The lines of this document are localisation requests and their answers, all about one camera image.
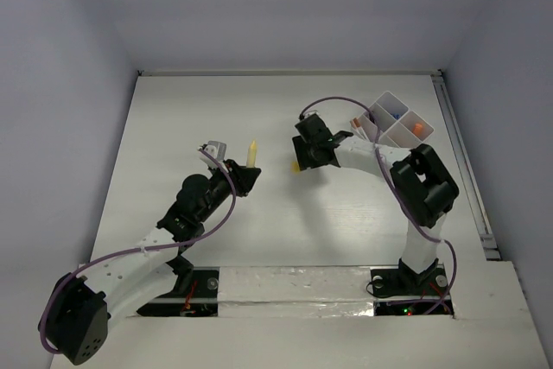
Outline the white brown-capped marker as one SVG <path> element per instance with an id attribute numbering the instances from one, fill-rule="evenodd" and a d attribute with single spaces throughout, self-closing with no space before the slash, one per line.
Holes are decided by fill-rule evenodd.
<path id="1" fill-rule="evenodd" d="M 352 132 L 359 138 L 361 139 L 364 139 L 365 140 L 365 132 L 359 122 L 359 120 L 357 118 L 353 118 L 351 121 L 350 121 L 350 125 L 351 125 L 351 128 L 352 128 Z"/>

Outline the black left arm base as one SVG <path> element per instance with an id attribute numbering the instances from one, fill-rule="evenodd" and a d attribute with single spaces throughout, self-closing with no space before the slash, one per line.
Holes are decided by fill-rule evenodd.
<path id="1" fill-rule="evenodd" d="M 219 267 L 194 267 L 183 256 L 169 262 L 174 288 L 137 310 L 142 317 L 216 317 L 219 314 Z"/>

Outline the yellow highlighter pen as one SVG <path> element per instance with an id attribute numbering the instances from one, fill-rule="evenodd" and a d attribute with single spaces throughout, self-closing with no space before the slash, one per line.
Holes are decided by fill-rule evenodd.
<path id="1" fill-rule="evenodd" d="M 247 150 L 246 164 L 247 168 L 254 168 L 257 160 L 257 141 L 253 140 Z"/>

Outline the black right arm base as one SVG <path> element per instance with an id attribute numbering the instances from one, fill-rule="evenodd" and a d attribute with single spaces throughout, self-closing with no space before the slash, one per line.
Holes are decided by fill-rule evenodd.
<path id="1" fill-rule="evenodd" d="M 402 261 L 371 270 L 365 291 L 375 299 L 376 316 L 454 315 L 444 267 L 435 260 L 422 274 Z"/>

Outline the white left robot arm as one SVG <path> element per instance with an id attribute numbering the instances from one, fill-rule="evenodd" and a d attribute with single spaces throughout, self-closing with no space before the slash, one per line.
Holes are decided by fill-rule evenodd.
<path id="1" fill-rule="evenodd" d="M 184 251 L 206 236 L 204 224 L 219 206 L 247 196 L 261 174 L 232 159 L 209 171 L 184 180 L 173 204 L 137 246 L 97 258 L 58 280 L 38 325 L 43 346 L 81 365 L 126 316 L 158 296 L 187 296 L 194 290 L 194 267 Z"/>

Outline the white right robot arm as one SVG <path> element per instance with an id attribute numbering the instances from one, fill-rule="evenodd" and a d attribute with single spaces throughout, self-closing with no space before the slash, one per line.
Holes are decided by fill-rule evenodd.
<path id="1" fill-rule="evenodd" d="M 460 193 L 435 150 L 425 143 L 414 149 L 392 147 L 343 130 L 333 134 L 315 113 L 301 116 L 296 129 L 293 144 L 301 171 L 332 165 L 385 180 L 408 220 L 397 281 L 409 293 L 424 288 L 437 266 L 445 217 Z"/>

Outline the yellow highlighter cap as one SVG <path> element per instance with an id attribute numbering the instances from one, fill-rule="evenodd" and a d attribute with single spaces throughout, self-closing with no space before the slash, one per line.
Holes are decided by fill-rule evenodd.
<path id="1" fill-rule="evenodd" d="M 292 173 L 299 173 L 300 172 L 299 164 L 297 162 L 292 162 L 290 166 L 290 170 Z"/>

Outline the orange marker cap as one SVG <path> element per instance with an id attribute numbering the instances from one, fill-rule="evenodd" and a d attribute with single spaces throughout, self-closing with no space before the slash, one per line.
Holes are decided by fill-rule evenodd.
<path id="1" fill-rule="evenodd" d="M 423 133 L 423 125 L 422 124 L 415 124 L 413 127 L 413 134 L 420 137 Z"/>

